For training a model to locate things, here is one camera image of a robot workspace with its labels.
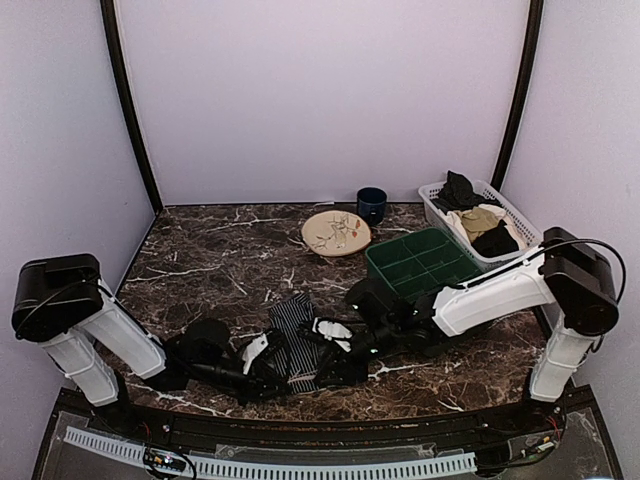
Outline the navy striped underwear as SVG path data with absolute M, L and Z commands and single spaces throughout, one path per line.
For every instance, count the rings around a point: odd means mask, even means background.
M 319 346 L 302 338 L 299 327 L 315 319 L 314 306 L 308 294 L 299 293 L 269 310 L 271 327 L 280 331 L 286 345 L 274 356 L 275 370 L 288 379 L 293 394 L 319 389 L 314 382 L 319 360 Z

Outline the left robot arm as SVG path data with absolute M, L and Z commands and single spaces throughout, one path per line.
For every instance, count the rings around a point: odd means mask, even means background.
M 280 331 L 266 330 L 236 349 L 224 323 L 201 319 L 163 340 L 120 304 L 91 254 L 25 263 L 11 325 L 17 339 L 39 345 L 93 406 L 103 407 L 103 421 L 120 436 L 134 435 L 141 415 L 121 398 L 122 383 L 96 343 L 159 392 L 180 391 L 197 381 L 245 405 L 289 391 L 286 374 L 271 359 L 286 346 Z

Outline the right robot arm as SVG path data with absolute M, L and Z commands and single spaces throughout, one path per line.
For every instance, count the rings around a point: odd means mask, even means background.
M 510 413 L 511 426 L 530 434 L 547 420 L 548 403 L 562 396 L 570 377 L 618 323 L 627 281 L 614 280 L 600 248 L 617 252 L 603 241 L 553 227 L 523 256 L 469 280 L 438 285 L 413 301 L 382 278 L 361 280 L 345 301 L 364 321 L 364 330 L 354 332 L 325 318 L 311 324 L 312 333 L 327 344 L 314 381 L 359 384 L 378 355 L 405 347 L 437 356 L 495 320 L 552 305 L 558 318 L 529 376 L 528 397 Z

